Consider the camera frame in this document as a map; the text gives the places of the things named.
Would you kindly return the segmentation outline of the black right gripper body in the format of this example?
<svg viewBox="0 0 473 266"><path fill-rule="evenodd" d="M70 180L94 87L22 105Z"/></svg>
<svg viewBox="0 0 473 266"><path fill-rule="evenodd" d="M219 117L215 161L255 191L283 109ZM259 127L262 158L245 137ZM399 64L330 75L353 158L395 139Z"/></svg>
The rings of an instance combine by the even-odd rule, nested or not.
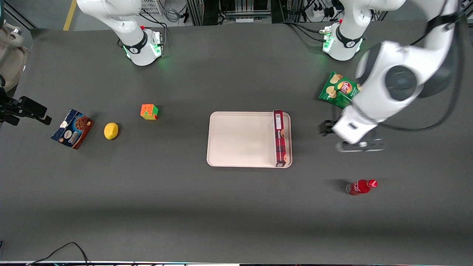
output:
<svg viewBox="0 0 473 266"><path fill-rule="evenodd" d="M0 122L9 123L12 126L17 126L19 123L19 104L20 100L10 97L1 97L0 100Z"/></svg>

